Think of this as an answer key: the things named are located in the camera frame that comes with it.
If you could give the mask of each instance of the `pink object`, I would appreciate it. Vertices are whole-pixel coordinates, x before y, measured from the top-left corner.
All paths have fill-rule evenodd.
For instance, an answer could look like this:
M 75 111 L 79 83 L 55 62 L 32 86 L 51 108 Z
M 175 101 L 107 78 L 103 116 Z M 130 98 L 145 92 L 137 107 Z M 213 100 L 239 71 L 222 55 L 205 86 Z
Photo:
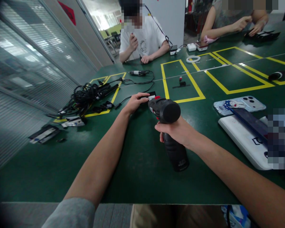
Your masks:
M 217 39 L 218 39 L 218 38 L 216 38 L 216 39 L 210 39 L 210 38 L 208 38 L 207 36 L 205 36 L 205 37 L 204 37 L 204 42 L 207 43 L 207 44 L 211 44 L 211 43 L 217 41 Z

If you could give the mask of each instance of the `drill handle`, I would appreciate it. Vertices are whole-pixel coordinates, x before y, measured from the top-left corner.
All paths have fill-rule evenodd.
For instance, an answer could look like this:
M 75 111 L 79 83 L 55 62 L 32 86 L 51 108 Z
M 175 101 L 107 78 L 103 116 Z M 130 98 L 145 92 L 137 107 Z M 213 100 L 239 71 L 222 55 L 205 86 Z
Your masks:
M 174 171 L 180 172 L 185 170 L 189 166 L 186 148 L 175 141 L 169 134 L 163 133 L 162 136 L 165 142 L 166 153 Z

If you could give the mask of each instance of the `power adapter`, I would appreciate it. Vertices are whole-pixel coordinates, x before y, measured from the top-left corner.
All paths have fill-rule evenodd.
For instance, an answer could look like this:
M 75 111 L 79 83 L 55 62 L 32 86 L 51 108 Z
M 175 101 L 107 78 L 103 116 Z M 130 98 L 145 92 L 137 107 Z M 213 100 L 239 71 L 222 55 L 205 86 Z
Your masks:
M 177 45 L 173 45 L 170 48 L 170 55 L 176 55 L 176 51 L 177 51 Z

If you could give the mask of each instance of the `phone case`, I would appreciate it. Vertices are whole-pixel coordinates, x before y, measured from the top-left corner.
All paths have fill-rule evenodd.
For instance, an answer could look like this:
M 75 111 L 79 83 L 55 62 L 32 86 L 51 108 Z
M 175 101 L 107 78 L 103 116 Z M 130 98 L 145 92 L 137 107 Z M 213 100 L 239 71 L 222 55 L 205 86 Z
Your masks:
M 222 116 L 232 115 L 233 113 L 231 112 L 231 109 L 234 108 L 244 108 L 248 112 L 255 112 L 266 109 L 266 106 L 255 99 L 253 96 L 245 96 L 231 100 L 218 101 L 215 102 L 213 106 Z

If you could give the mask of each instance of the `white t-shirt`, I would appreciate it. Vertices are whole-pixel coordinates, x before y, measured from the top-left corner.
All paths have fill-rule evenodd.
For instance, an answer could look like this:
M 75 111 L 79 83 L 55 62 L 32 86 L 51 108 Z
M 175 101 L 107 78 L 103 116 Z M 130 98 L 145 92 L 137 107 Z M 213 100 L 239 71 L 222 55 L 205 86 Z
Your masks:
M 139 55 L 142 57 L 144 55 L 152 55 L 162 46 L 162 43 L 166 40 L 164 34 L 162 34 L 151 16 L 144 17 L 144 22 L 142 24 L 142 28 L 140 29 L 134 28 L 134 26 L 130 23 L 128 24 L 129 25 L 125 25 L 121 30 L 119 54 L 124 52 L 130 45 L 129 39 L 131 33 L 133 33 L 133 35 L 135 35 L 138 40 L 138 47 L 130 55 L 128 60 L 138 59 Z

